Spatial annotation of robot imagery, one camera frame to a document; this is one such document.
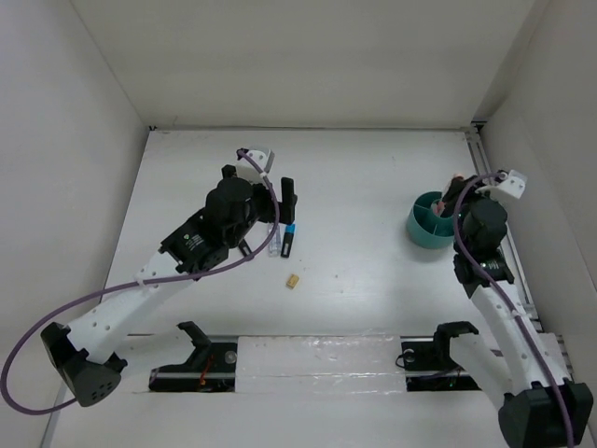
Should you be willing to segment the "pink pen with clear cap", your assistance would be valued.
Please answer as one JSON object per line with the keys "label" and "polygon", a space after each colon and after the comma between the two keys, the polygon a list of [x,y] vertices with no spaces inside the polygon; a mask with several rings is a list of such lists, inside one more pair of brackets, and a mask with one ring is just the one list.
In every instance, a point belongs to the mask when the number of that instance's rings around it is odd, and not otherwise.
{"label": "pink pen with clear cap", "polygon": [[444,201],[437,201],[436,203],[434,203],[433,211],[436,216],[445,217],[448,214],[447,204]]}

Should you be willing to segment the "tan rectangular eraser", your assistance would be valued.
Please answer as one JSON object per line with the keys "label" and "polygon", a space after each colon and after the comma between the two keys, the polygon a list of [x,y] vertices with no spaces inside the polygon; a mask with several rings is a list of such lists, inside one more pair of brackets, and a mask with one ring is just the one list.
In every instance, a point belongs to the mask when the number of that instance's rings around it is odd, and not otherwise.
{"label": "tan rectangular eraser", "polygon": [[289,276],[289,278],[287,279],[285,285],[290,288],[290,289],[294,289],[296,287],[296,285],[299,282],[299,277],[295,274],[291,274]]}

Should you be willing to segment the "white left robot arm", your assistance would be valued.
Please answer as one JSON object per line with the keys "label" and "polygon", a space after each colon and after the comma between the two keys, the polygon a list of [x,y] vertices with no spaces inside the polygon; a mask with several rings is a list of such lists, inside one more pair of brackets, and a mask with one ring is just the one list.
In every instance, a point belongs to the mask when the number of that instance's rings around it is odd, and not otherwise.
{"label": "white left robot arm", "polygon": [[279,226],[295,220],[298,196],[291,177],[276,192],[266,169],[246,161],[226,165],[203,208],[168,235],[133,281],[114,287],[108,300],[40,333],[54,369],[75,402],[90,407],[119,385],[132,359],[121,344],[132,330],[179,291],[206,274],[233,269],[227,262],[256,223]]}

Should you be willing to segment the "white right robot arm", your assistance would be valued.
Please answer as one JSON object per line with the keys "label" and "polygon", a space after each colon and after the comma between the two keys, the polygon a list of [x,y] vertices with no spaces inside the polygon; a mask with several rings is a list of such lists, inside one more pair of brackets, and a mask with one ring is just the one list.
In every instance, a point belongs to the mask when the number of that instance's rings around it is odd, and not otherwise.
{"label": "white right robot arm", "polygon": [[577,447],[593,395],[549,353],[500,248],[507,211],[499,199],[519,199],[524,189],[524,176],[513,171],[456,175],[432,209],[451,220],[454,274],[488,325],[496,348],[470,322],[443,323],[430,340],[404,341],[396,365],[413,373],[416,385],[457,384],[458,374],[467,374],[497,410],[510,447]]}

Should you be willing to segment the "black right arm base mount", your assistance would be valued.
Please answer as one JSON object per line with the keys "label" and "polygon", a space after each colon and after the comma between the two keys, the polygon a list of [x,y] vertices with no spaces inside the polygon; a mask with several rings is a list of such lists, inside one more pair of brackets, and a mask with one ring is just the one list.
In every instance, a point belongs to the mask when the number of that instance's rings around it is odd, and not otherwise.
{"label": "black right arm base mount", "polygon": [[408,392],[480,391],[475,380],[451,359],[450,341],[479,334],[466,321],[439,324],[432,336],[402,337],[395,365],[406,373]]}

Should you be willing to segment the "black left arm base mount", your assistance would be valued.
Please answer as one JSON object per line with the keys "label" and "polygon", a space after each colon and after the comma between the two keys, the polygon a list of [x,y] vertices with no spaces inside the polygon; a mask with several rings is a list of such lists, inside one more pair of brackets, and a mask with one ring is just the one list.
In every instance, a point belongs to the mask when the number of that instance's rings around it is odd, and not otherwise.
{"label": "black left arm base mount", "polygon": [[192,321],[177,327],[189,337],[193,350],[183,362],[153,369],[148,389],[156,393],[233,393],[239,338],[210,338]]}

